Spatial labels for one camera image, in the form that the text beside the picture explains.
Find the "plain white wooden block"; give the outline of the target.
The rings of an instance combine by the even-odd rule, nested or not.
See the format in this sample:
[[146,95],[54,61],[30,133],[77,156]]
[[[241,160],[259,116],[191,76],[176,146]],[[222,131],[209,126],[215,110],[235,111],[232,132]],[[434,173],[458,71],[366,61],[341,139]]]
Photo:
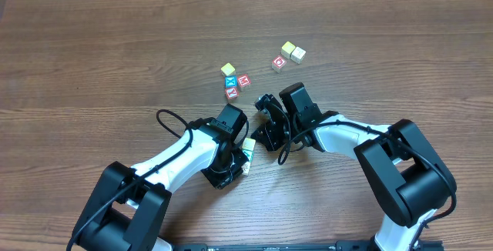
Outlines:
[[290,54],[290,59],[297,64],[300,64],[306,56],[306,51],[297,46]]

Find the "red M wooden block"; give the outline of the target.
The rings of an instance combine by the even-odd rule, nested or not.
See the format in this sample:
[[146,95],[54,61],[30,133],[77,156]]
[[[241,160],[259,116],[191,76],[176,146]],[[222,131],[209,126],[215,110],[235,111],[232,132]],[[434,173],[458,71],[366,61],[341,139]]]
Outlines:
[[236,78],[240,91],[244,91],[252,84],[251,79],[247,74],[238,75]]

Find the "green V wooden block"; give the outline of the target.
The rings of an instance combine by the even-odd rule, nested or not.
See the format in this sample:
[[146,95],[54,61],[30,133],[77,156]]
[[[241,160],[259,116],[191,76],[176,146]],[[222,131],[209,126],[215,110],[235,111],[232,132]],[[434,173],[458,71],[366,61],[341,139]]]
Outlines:
[[247,149],[243,149],[242,152],[247,157],[248,162],[252,162],[253,161],[253,151],[247,150]]

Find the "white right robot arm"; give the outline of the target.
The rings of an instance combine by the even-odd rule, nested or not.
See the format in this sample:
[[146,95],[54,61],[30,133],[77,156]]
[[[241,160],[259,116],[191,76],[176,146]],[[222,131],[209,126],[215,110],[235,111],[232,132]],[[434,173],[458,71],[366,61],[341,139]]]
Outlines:
[[419,237],[428,224],[448,216],[457,205],[453,175],[421,130],[410,120],[370,125],[337,112],[276,112],[252,134],[284,164],[290,146],[300,143],[339,153],[359,162],[384,211],[370,250],[431,250]]

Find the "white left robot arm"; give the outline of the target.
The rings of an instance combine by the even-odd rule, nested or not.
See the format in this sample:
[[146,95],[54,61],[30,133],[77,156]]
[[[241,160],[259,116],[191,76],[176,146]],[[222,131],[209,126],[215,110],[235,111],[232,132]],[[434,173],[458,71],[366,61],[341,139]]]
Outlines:
[[229,185],[247,162],[235,141],[248,121],[191,122],[177,142],[145,162],[107,166],[72,231],[67,249],[171,250],[159,233],[172,194],[201,172],[216,189]]

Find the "yellow wooden block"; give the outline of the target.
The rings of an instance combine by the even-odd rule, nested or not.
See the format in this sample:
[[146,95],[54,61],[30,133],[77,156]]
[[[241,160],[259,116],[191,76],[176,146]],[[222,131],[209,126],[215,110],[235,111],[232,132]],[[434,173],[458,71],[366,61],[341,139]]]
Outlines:
[[255,149],[256,140],[251,138],[245,138],[242,143],[241,149],[253,151]]
[[291,54],[295,50],[295,48],[296,46],[293,43],[287,41],[282,45],[280,53],[283,57],[290,59]]
[[236,69],[229,62],[220,68],[223,76],[232,76],[236,74]]

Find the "red O wooden block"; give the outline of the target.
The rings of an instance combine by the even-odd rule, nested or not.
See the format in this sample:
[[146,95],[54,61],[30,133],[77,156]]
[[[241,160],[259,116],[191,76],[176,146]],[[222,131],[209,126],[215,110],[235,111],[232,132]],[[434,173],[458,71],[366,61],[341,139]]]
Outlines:
[[278,55],[273,59],[271,65],[272,65],[272,69],[275,72],[280,73],[286,64],[287,64],[286,59],[282,55]]

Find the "sun picture wooden block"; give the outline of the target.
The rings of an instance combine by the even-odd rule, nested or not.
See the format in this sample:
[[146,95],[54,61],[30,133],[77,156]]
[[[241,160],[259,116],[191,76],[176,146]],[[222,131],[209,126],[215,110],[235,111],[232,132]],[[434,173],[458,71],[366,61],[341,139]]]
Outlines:
[[242,175],[243,176],[248,176],[249,175],[249,172],[250,172],[250,166],[251,166],[251,162],[245,162],[243,165],[242,165]]

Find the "blue X wooden block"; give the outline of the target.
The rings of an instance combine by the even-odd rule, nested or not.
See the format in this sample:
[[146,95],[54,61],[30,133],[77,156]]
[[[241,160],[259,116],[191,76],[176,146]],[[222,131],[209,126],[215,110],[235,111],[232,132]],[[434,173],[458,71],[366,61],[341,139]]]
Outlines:
[[238,86],[237,77],[235,75],[226,76],[224,79],[225,87],[228,88],[236,88]]

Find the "red Y wooden block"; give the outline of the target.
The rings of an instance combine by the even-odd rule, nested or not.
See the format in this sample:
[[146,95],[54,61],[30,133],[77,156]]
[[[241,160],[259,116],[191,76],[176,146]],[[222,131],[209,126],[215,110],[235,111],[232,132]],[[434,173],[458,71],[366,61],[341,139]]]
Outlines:
[[239,97],[237,88],[236,87],[225,88],[225,96],[228,102],[234,102]]

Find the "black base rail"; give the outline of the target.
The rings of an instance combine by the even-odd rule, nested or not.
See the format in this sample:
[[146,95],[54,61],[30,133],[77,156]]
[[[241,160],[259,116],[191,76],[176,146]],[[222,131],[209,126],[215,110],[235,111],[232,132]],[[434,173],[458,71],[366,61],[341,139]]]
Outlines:
[[175,245],[173,251],[377,251],[371,240],[339,240],[335,243],[222,245],[201,244]]

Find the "yellow top wooden block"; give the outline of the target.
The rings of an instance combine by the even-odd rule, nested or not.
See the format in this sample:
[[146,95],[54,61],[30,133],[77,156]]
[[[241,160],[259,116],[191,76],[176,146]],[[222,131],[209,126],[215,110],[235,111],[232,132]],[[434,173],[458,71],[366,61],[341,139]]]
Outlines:
[[229,62],[220,68],[223,76],[232,76],[236,74],[236,69]]

